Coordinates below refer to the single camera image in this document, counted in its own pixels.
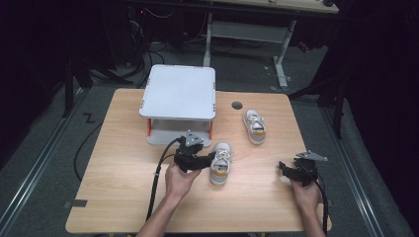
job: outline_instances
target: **wooden table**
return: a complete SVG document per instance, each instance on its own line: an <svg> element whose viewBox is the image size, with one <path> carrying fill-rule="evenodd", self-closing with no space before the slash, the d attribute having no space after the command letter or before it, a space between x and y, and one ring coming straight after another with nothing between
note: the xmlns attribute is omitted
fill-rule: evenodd
<svg viewBox="0 0 419 237"><path fill-rule="evenodd" d="M164 150L146 141L146 119L138 114L141 89L116 91L66 223L71 233L132 233L145 221L153 172ZM231 104L240 102L243 109ZM267 137L250 143L243 113L254 109L265 118ZM234 156L227 183L215 186L210 170L197 177L176 210L167 232L277 232L301 231L302 220L292 187L280 178L278 162L289 165L306 151L293 109L286 95L216 92L212 144L229 142ZM176 147L167 154L174 153ZM163 163L165 173L171 159ZM164 196L160 178L154 207ZM322 205L318 207L321 220Z"/></svg>

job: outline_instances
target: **hand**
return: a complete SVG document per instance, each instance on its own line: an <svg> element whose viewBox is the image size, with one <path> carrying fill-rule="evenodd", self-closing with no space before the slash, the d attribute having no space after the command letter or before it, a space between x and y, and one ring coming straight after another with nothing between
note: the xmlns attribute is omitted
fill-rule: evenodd
<svg viewBox="0 0 419 237"><path fill-rule="evenodd" d="M320 189L311 182L310 185L303 187L301 183L290 180L293 185L293 193L295 195L295 201L298 205L298 208L302 212L315 212L317 205L321 200Z"/></svg>
<svg viewBox="0 0 419 237"><path fill-rule="evenodd" d="M192 183L200 173L201 170L184 173L172 161L166 170L166 197L180 201L189 192Z"/></svg>

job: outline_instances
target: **gray floor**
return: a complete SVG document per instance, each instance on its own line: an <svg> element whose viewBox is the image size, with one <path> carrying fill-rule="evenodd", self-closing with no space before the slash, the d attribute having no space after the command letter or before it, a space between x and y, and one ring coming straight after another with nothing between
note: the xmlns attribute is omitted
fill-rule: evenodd
<svg viewBox="0 0 419 237"><path fill-rule="evenodd" d="M291 80L289 88L281 90L272 62L278 46L258 44L254 48L255 45L244 42L234 48L213 48L211 67L216 73L216 90L290 94L309 85L327 51L327 47L323 47L304 53L289 47L283 66ZM199 66L203 63L204 50L200 44L180 49L157 43L152 50L160 53L166 64ZM156 54L151 55L153 63L161 62ZM149 68L148 57L144 58ZM64 92L58 91L1 170L0 211L1 223L5 225L1 226L0 235L93 236L74 235L65 230L70 211L65 204L75 198L80 184L73 170L74 159L82 175L100 130L94 129L103 121L113 93L121 87L133 88L141 75L129 78L134 84L128 86L95 80L91 90L78 92L76 110L67 119L61 117ZM363 144L348 105L345 103L342 140L336 139L331 130L333 108L318 108L315 96L304 96L292 101L292 105L306 148L329 158L328 162L318 163L330 201L333 226L329 236L413 236ZM57 128L62 128L61 134L54 133ZM49 142L52 136L59 139ZM42 168L36 173L34 167ZM18 196L21 201L14 201L20 188L27 188L28 194ZM272 233L270 236L304 236L304 233Z"/></svg>

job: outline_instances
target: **sneaker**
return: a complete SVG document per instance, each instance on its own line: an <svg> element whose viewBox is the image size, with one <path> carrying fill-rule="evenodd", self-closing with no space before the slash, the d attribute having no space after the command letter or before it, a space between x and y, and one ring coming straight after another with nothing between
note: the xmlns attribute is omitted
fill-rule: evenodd
<svg viewBox="0 0 419 237"><path fill-rule="evenodd" d="M250 142L255 145L260 145L265 141L266 127L263 119L256 111L248 110L243 115L244 124L249 134Z"/></svg>
<svg viewBox="0 0 419 237"><path fill-rule="evenodd" d="M215 157L210 163L210 181L215 185L223 185L230 172L232 150L225 142L218 143L213 149Z"/></svg>

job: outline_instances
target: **dark background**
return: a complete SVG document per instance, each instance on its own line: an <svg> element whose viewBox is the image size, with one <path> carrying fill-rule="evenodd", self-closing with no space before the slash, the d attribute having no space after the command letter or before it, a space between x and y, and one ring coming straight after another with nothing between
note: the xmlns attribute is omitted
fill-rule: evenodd
<svg viewBox="0 0 419 237"><path fill-rule="evenodd" d="M415 224L419 211L415 192L419 189L415 154L419 147L418 2L357 0L337 4L343 17L362 21L334 25L300 20L291 45L304 41L310 47L329 46L312 84L330 77L346 78L345 95L365 145L400 211L419 235ZM94 1L83 5L27 0L0 3L1 167L51 102L64 80L71 53L110 69L129 62L131 55L119 54L132 48L125 33L128 26L118 22L126 20L125 8L116 7L112 13L97 6ZM116 20L110 22L113 14ZM177 21L149 24L167 30L156 33L161 39L181 45L184 31L192 36L200 27L196 24L200 21L190 19L202 16L176 12ZM120 37L113 38L113 31L121 31ZM335 89L325 87L316 93Z"/></svg>

